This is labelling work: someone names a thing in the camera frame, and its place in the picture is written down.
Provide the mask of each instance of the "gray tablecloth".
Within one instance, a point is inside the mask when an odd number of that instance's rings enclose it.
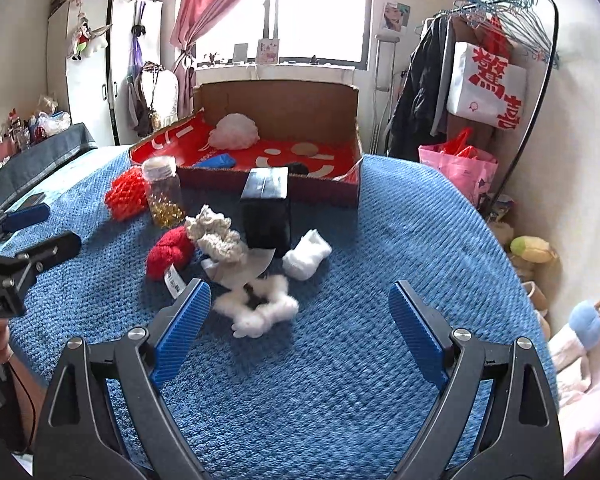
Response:
[[[0,209],[9,207],[72,158],[94,148],[95,140],[80,123],[14,156],[0,170]]]

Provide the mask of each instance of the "red knitted fabric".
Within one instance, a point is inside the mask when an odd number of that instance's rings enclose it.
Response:
[[[195,244],[187,237],[184,226],[171,229],[160,238],[146,258],[146,275],[152,280],[161,280],[164,272],[173,264],[184,269],[195,252]]]
[[[124,221],[148,207],[145,184],[142,168],[139,166],[125,171],[111,183],[111,190],[104,196],[104,203],[115,220]]]

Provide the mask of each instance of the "wardrobe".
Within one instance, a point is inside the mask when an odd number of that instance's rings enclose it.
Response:
[[[81,11],[92,30],[112,25],[106,34],[108,47],[81,60],[67,58],[69,38],[78,24],[80,7],[65,2],[49,18],[46,51],[49,94],[70,113],[74,124],[86,125],[98,146],[134,144],[140,137],[133,129],[129,113],[131,29],[134,25],[144,26],[145,33],[138,38],[142,60],[160,64],[162,3],[82,0]]]

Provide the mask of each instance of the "red chinese character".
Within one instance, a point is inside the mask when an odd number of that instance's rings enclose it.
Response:
[[[520,107],[522,101],[514,95],[505,95],[507,110],[498,116],[498,127],[503,130],[515,130],[520,124]]]
[[[472,75],[469,81],[475,86],[493,92],[498,99],[502,99],[505,88],[500,80],[509,63],[505,59],[489,54],[483,48],[474,48],[474,61],[478,64],[478,73]]]

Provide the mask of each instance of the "pink plastic bag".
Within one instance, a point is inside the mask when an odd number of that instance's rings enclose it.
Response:
[[[489,192],[498,169],[498,160],[491,153],[477,150],[478,158],[440,153],[444,144],[420,146],[420,162],[446,176],[474,206]]]

